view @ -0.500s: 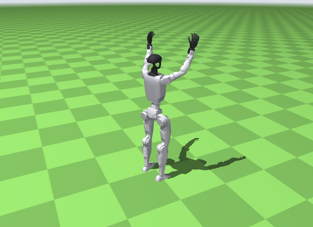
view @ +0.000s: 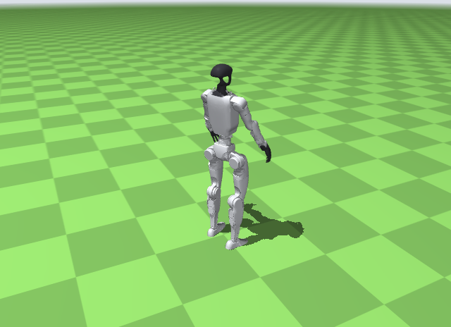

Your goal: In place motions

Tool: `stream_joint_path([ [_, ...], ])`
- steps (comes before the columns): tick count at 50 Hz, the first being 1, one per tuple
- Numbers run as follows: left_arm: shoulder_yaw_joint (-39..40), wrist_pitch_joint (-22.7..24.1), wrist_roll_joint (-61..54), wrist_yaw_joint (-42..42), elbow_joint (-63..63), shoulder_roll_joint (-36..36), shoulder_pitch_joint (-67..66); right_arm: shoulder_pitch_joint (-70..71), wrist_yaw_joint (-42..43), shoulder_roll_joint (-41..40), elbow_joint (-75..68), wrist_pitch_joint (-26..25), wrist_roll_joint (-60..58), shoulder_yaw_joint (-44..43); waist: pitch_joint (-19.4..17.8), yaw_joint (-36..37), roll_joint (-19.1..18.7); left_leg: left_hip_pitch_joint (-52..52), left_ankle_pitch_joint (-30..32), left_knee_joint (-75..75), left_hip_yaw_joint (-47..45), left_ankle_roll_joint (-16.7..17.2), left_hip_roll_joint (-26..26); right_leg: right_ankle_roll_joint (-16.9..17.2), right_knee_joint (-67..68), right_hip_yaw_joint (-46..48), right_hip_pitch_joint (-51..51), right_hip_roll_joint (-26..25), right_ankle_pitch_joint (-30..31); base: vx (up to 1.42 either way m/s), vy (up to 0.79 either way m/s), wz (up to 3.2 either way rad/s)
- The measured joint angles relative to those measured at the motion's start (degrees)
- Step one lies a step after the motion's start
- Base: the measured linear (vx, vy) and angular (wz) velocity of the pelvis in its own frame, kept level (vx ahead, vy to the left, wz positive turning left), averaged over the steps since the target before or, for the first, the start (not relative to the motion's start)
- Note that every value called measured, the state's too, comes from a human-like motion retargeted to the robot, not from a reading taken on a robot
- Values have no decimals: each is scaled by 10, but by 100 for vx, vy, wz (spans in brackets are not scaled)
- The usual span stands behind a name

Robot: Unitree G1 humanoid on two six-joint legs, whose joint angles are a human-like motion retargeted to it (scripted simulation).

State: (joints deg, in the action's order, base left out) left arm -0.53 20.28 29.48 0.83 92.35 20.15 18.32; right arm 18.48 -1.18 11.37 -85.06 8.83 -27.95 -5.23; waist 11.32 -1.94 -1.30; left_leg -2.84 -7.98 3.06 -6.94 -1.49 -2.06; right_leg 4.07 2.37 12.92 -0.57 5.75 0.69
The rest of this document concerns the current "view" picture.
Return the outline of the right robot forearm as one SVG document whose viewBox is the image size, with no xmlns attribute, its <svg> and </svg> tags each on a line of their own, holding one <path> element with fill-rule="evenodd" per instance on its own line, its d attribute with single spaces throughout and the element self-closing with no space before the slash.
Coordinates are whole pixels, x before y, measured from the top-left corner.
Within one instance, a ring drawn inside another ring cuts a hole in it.
<svg viewBox="0 0 451 327">
<path fill-rule="evenodd" d="M 252 131 L 250 132 L 251 136 L 254 138 L 255 142 L 259 145 L 259 148 L 261 145 L 264 145 L 265 147 L 267 147 L 267 141 L 264 140 L 261 131 L 259 129 L 259 125 L 257 123 L 257 121 L 254 121 L 252 123 Z"/>
</svg>

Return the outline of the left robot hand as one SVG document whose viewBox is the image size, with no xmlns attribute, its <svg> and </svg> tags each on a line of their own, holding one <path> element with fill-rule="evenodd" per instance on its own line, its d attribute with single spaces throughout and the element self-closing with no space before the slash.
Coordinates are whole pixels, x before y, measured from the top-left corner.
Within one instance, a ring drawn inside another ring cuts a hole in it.
<svg viewBox="0 0 451 327">
<path fill-rule="evenodd" d="M 209 129 L 208 129 L 208 130 L 209 130 Z M 217 140 L 217 142 L 218 142 L 217 136 L 219 137 L 219 135 L 216 134 L 216 133 L 214 133 L 213 131 L 211 131 L 210 133 L 211 133 L 211 136 L 212 136 L 212 138 L 213 138 L 213 140 L 214 140 L 214 143 L 216 142 L 215 139 L 214 139 L 214 136 L 215 136 L 215 138 L 216 138 L 216 140 Z"/>
</svg>

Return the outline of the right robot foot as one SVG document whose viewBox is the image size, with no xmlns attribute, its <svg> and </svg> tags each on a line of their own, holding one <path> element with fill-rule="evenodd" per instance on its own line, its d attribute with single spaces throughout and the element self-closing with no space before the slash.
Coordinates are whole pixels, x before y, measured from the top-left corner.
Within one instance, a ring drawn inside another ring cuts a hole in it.
<svg viewBox="0 0 451 327">
<path fill-rule="evenodd" d="M 243 246 L 246 243 L 248 243 L 247 239 L 240 239 L 240 238 L 238 238 L 238 242 L 233 242 L 233 239 L 232 239 L 232 240 L 227 241 L 227 243 L 225 244 L 225 248 L 226 249 L 234 249 L 236 247 Z"/>
</svg>

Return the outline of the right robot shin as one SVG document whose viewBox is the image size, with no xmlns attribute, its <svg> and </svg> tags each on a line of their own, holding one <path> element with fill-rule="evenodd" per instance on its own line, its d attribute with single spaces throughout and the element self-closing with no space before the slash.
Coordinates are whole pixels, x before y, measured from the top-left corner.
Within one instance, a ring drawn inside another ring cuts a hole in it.
<svg viewBox="0 0 451 327">
<path fill-rule="evenodd" d="M 236 198 L 233 201 L 233 209 L 230 207 L 228 210 L 231 227 L 231 240 L 233 239 L 233 242 L 238 242 L 238 235 L 240 232 L 240 225 L 242 223 L 243 212 L 244 201 L 242 203 L 242 200 L 240 198 Z"/>
</svg>

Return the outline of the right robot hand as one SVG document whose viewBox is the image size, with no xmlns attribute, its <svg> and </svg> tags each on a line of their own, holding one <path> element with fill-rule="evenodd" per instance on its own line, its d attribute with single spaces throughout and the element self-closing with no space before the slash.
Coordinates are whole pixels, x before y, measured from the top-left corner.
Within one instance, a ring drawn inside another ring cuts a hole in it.
<svg viewBox="0 0 451 327">
<path fill-rule="evenodd" d="M 266 163 L 268 163 L 271 160 L 271 149 L 269 148 L 268 144 L 267 144 L 267 147 L 265 147 L 264 145 L 261 145 L 260 148 L 262 151 L 265 151 L 265 153 L 267 155 Z"/>
</svg>

